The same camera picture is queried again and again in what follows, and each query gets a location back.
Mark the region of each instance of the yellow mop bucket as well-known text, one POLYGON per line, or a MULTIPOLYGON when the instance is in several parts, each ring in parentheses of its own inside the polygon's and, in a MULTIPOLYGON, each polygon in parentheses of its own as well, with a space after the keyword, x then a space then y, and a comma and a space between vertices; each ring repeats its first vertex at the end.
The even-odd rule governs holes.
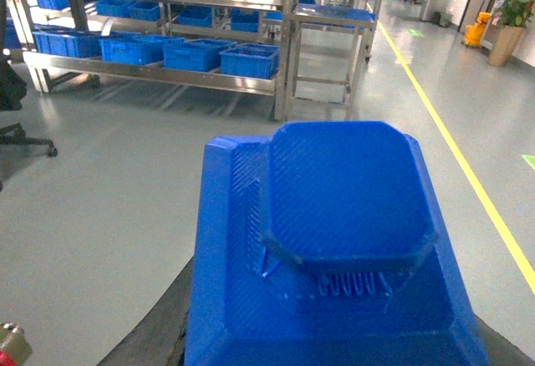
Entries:
POLYGON ((465 45, 473 47, 480 46, 485 28, 490 19, 491 13, 479 13, 477 15, 476 24, 466 27, 465 45))

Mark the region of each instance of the chair base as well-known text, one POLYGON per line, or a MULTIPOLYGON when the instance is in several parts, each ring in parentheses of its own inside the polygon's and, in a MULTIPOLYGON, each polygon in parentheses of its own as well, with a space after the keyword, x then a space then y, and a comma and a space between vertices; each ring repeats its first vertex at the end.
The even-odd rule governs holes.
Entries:
POLYGON ((23 126, 20 124, 13 124, 0 128, 0 145, 16 145, 16 146, 29 146, 39 145, 48 146, 48 157, 56 157, 58 155, 58 149, 54 146, 54 143, 50 139, 36 139, 27 138, 26 132, 24 132, 23 126))

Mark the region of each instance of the green floor marking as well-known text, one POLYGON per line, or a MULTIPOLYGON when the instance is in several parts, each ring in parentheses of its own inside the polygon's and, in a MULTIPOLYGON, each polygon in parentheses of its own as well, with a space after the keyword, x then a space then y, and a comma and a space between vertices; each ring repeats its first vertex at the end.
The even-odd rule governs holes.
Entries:
POLYGON ((535 170, 535 155, 523 155, 522 158, 535 170))
POLYGON ((414 36, 415 38, 425 37, 425 35, 421 31, 416 30, 416 29, 409 29, 409 35, 414 36))

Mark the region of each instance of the blue 3d-printed object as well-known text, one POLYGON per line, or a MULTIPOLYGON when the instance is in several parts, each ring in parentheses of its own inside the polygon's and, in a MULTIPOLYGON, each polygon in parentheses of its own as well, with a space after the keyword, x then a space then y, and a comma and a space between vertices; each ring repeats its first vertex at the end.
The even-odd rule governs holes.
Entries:
POLYGON ((206 146, 186 366, 487 366, 416 140, 298 123, 206 146))

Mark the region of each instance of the green plant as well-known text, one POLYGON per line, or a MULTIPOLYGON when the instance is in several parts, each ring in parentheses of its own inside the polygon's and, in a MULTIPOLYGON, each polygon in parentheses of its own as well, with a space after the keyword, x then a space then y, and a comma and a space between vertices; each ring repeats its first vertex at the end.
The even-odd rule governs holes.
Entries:
POLYGON ((498 9, 498 27, 517 26, 525 28, 531 22, 535 0, 505 0, 498 9))

